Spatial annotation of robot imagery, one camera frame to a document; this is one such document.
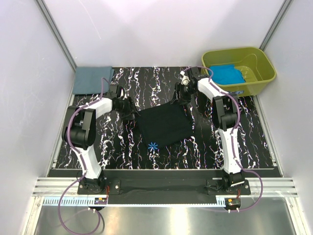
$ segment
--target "green bin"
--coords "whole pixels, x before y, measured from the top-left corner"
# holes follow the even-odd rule
[[[208,68],[214,65],[234,64],[246,82],[217,85],[227,92],[237,93],[238,96],[257,95],[276,77],[276,71],[267,56],[255,47],[209,51],[202,56],[202,63]]]

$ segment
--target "gray-blue cloth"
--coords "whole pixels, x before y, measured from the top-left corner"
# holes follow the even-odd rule
[[[243,75],[238,69],[235,69],[234,65],[216,65],[211,66],[213,71],[213,82],[220,85],[229,85],[246,82]]]
[[[73,94],[100,94],[101,78],[105,77],[111,83],[113,73],[112,67],[77,67]],[[105,81],[103,85],[105,93],[109,85]]]

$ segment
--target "black and white patterned tabletop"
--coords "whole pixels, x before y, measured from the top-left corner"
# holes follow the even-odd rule
[[[115,68],[112,84],[127,92],[138,110],[170,101],[180,67]],[[74,105],[82,105],[98,95],[76,95]],[[239,98],[241,124],[238,130],[240,158],[245,168],[272,168],[263,129],[253,97]],[[203,94],[195,94],[189,105],[194,135],[151,153],[142,142],[134,120],[121,121],[111,112],[97,120],[94,143],[96,156],[104,169],[213,169],[223,166],[221,137],[211,122],[211,102]],[[69,146],[63,142],[56,168],[80,169]]]

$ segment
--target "blue cloth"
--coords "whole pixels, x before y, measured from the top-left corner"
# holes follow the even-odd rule
[[[101,78],[105,77],[109,83],[112,81],[114,70],[112,67],[78,67],[75,73],[73,94],[100,94]],[[104,81],[104,92],[109,85]]]
[[[213,82],[220,85],[229,85],[246,82],[243,75],[238,69],[235,69],[234,65],[217,65],[211,66],[213,71]]]

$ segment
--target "folded black fabric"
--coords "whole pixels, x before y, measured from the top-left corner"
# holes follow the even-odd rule
[[[136,123],[151,151],[193,135],[192,122],[181,105],[166,103],[138,113]]]

